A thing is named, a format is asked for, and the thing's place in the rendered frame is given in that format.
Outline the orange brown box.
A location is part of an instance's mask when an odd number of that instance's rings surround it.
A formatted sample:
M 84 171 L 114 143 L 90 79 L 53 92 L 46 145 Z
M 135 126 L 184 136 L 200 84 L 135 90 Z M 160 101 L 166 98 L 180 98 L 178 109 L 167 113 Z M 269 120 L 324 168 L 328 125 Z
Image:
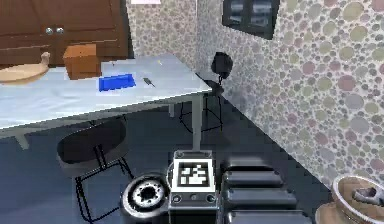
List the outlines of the orange brown box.
M 68 46 L 63 61 L 70 80 L 99 77 L 101 62 L 97 56 L 96 44 Z

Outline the tan wooden bowl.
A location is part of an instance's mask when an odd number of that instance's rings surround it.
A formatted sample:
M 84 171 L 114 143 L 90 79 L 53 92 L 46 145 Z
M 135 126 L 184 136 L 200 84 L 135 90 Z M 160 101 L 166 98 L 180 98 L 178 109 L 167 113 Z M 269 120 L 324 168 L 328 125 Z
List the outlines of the tan wooden bowl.
M 44 52 L 37 64 L 16 65 L 0 70 L 1 84 L 25 84 L 44 76 L 49 70 L 50 54 Z

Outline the brown plant pot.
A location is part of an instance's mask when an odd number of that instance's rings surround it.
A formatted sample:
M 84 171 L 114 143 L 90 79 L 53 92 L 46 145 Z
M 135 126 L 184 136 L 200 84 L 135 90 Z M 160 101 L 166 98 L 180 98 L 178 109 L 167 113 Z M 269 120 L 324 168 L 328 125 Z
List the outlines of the brown plant pot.
M 316 224 L 384 224 L 384 185 L 341 175 L 334 179 L 331 193 L 333 201 L 316 210 Z

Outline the black round stool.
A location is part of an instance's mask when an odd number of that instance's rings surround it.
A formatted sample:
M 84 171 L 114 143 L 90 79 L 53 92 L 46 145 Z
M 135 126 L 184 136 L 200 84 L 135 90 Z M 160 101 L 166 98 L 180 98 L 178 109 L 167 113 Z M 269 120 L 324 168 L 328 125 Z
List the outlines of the black round stool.
M 62 171 L 75 182 L 80 215 L 88 224 L 109 216 L 118 207 L 93 218 L 83 187 L 85 180 L 115 166 L 119 166 L 123 174 L 134 179 L 125 159 L 128 154 L 126 142 L 126 121 L 111 119 L 73 132 L 57 144 L 57 160 Z

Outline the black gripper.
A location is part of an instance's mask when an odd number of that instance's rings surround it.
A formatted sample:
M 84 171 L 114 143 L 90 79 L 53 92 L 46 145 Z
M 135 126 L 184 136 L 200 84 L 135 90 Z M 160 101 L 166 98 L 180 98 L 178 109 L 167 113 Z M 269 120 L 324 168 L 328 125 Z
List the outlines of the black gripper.
M 120 197 L 122 224 L 169 224 L 169 194 L 164 174 L 151 172 L 136 177 Z

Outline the blue flat box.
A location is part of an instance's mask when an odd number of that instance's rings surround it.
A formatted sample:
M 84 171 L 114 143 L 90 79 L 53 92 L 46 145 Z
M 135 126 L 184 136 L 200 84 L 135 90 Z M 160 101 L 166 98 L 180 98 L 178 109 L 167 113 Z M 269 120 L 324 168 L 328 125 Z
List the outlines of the blue flat box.
M 100 92 L 129 88 L 135 85 L 135 80 L 131 74 L 102 77 L 98 81 L 98 89 Z

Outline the brown wooden cupboard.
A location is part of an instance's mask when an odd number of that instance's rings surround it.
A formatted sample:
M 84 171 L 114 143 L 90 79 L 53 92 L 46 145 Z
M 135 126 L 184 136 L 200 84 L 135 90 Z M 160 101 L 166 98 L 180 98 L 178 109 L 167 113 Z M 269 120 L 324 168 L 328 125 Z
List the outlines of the brown wooden cupboard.
M 122 0 L 0 0 L 0 68 L 41 61 L 61 66 L 69 45 L 95 44 L 103 59 L 129 56 Z

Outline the dark framed window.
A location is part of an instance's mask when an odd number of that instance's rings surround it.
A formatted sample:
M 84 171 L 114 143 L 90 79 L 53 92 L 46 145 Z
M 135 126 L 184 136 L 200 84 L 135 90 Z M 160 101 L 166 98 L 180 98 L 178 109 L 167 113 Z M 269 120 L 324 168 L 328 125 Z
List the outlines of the dark framed window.
M 222 25 L 271 40 L 280 0 L 223 0 Z

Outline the white table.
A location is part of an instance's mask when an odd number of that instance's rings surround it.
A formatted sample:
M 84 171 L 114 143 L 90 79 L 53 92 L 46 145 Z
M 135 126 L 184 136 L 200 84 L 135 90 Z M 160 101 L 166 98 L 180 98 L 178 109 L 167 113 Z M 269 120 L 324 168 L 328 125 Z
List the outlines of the white table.
M 0 139 L 14 137 L 27 149 L 28 133 L 190 101 L 193 148 L 200 148 L 203 95 L 211 88 L 176 56 L 109 61 L 101 71 L 104 76 L 131 74 L 136 85 L 100 92 L 96 78 L 70 80 L 63 67 L 25 85 L 0 84 Z

